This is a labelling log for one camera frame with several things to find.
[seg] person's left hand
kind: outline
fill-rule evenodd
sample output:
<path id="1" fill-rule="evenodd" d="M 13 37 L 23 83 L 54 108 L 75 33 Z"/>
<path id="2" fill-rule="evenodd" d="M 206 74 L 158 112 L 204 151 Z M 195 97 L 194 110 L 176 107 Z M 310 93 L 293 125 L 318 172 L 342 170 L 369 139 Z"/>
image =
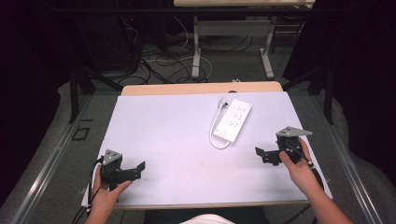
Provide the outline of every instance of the person's left hand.
<path id="1" fill-rule="evenodd" d="M 132 184 L 132 181 L 127 180 L 115 189 L 108 191 L 108 185 L 102 184 L 101 168 L 102 166 L 99 165 L 96 169 L 92 187 L 92 209 L 86 223 L 106 223 L 113 212 L 117 199 Z"/>

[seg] power outlet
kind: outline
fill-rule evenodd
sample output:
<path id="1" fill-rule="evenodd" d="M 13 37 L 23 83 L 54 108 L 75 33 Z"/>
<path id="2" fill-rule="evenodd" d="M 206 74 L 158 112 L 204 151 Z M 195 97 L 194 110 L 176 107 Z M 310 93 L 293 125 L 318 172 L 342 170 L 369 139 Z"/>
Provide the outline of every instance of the power outlet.
<path id="1" fill-rule="evenodd" d="M 229 142 L 235 142 L 250 109 L 251 104 L 233 99 L 213 134 Z"/>

